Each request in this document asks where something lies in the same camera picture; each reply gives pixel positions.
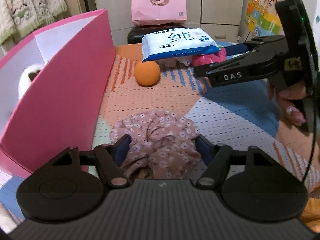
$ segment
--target white and blue package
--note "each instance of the white and blue package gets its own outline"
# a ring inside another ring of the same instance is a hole
[[[214,54],[220,48],[199,28],[176,28],[146,34],[142,38],[143,62],[171,57]]]

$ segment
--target ball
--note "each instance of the ball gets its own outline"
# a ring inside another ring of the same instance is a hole
[[[160,77],[160,67],[154,61],[140,61],[135,65],[133,75],[140,85],[151,86]]]

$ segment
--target human hand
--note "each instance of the human hand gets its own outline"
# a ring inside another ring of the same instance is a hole
[[[267,82],[267,92],[268,97],[271,100],[275,96],[275,88],[271,83]],[[294,85],[288,87],[276,94],[276,101],[280,108],[284,111],[285,116],[295,125],[301,126],[307,120],[304,118],[303,114],[294,106],[290,100],[303,99],[306,97],[306,86],[304,81],[295,83]]]

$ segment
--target pink shopping bag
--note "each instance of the pink shopping bag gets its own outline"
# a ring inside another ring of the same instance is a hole
[[[182,23],[187,20],[186,0],[132,0],[131,13],[137,25]]]

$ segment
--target floral fabric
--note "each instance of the floral fabric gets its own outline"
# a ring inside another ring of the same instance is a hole
[[[129,179],[182,179],[201,159],[192,142],[198,128],[174,112],[158,109],[118,121],[111,142],[125,134],[132,142],[121,168]]]

